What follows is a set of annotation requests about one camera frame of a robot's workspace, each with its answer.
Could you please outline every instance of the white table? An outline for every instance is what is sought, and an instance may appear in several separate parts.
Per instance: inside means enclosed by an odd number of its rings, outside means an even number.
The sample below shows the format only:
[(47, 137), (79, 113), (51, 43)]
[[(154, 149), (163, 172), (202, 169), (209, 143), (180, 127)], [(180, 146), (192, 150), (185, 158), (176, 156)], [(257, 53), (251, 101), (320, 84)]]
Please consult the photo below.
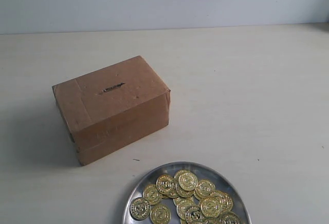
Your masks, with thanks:
[[(51, 86), (139, 54), (172, 90), (169, 126), (78, 166)], [(1, 35), (0, 63), (0, 223), (121, 223), (173, 161), (223, 174), (254, 224), (327, 221), (327, 25)]]

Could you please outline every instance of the white wall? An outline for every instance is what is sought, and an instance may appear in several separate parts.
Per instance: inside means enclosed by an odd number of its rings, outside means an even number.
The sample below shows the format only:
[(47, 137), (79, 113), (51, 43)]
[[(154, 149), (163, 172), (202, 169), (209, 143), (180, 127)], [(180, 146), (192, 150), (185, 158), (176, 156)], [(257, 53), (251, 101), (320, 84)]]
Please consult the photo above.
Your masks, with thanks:
[(325, 22), (329, 0), (0, 0), (0, 34)]

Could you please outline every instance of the metal plate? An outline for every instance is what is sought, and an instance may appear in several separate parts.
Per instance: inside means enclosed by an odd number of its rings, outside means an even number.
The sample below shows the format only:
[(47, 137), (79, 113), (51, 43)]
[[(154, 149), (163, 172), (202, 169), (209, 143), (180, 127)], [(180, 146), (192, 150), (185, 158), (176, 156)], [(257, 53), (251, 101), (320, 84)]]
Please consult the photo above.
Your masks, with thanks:
[[(128, 198), (126, 203), (124, 212), (123, 212), (123, 224), (152, 224), (150, 218), (146, 218), (145, 220), (134, 220), (130, 215), (130, 203), (136, 197), (141, 197), (144, 188), (148, 184), (155, 184), (157, 178), (162, 174), (170, 174), (174, 177), (175, 173), (180, 169), (186, 169), (194, 173), (198, 179), (209, 179), (216, 185), (216, 190), (220, 190), (228, 193), (234, 202), (234, 206), (232, 211), (238, 215), (241, 220), (241, 224), (251, 224), (251, 220), (248, 214), (248, 211), (243, 204), (241, 197), (235, 190), (235, 188), (230, 184), (230, 182), (225, 179), (222, 175), (220, 175), (215, 170), (212, 170), (206, 166), (192, 163), (192, 162), (173, 162), (169, 164), (162, 165), (153, 169), (149, 173), (147, 173), (135, 186), (131, 195)], [(176, 206), (172, 199), (163, 199), (161, 201), (162, 204), (168, 206), (171, 211), (171, 220), (170, 224), (180, 224), (179, 217), (176, 213)]]

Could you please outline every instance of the plate rim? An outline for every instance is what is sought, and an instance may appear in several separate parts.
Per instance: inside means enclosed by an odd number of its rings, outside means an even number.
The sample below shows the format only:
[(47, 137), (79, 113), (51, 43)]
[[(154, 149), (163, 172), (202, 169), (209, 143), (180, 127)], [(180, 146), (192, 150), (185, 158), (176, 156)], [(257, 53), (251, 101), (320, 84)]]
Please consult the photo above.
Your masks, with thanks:
[[(162, 168), (162, 167), (165, 167), (165, 166), (172, 166), (172, 165), (175, 165), (175, 164), (190, 164), (190, 165), (195, 165), (195, 166), (199, 166), (199, 167), (203, 167), (204, 169), (207, 169), (209, 171), (212, 171), (213, 173), (216, 173), (218, 175), (220, 175), (223, 179), (226, 180), (226, 182), (230, 185), (230, 187), (236, 192), (236, 194), (239, 196), (239, 198), (241, 199), (241, 202), (242, 202), (242, 205), (243, 205), (243, 208), (245, 210), (245, 212), (247, 213), (247, 219), (248, 219), (248, 224), (252, 224), (251, 223), (251, 218), (250, 218), (250, 215), (249, 215), (249, 212), (247, 210), (247, 207), (245, 206), (245, 203), (242, 199), (242, 197), (240, 196), (239, 192), (236, 190), (236, 188), (231, 184), (231, 182), (229, 180), (227, 180), (227, 178), (225, 178), (222, 174), (220, 174), (219, 172), (217, 172), (216, 170), (208, 167), (208, 166), (204, 166), (202, 164), (199, 164), (199, 163), (195, 163), (195, 162), (190, 162), (190, 161), (175, 161), (175, 162), (169, 162), (169, 163), (166, 163), (166, 164), (163, 164), (161, 166), (158, 166), (150, 171), (148, 171), (143, 177), (140, 178), (140, 180), (136, 183), (135, 187), (132, 189), (131, 193), (129, 194), (129, 197), (128, 199), (130, 199), (132, 196), (133, 196), (133, 193), (137, 190), (137, 186), (140, 182), (142, 182), (143, 180), (145, 180), (150, 174), (152, 174), (154, 171)], [(127, 201), (125, 207), (124, 207), (124, 211), (123, 211), (123, 215), (122, 215), (122, 224), (125, 224), (124, 223), (124, 218), (126, 216), (126, 213), (127, 211), (130, 212), (129, 210), (130, 208), (130, 205), (129, 205), (129, 202)]]

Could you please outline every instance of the brown cardboard box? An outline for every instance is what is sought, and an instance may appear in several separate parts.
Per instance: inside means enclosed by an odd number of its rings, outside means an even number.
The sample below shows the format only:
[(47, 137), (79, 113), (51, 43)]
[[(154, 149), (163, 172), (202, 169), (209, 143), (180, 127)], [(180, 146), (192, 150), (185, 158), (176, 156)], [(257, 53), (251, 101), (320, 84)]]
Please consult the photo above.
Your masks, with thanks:
[(170, 90), (141, 56), (52, 89), (82, 165), (169, 122)]

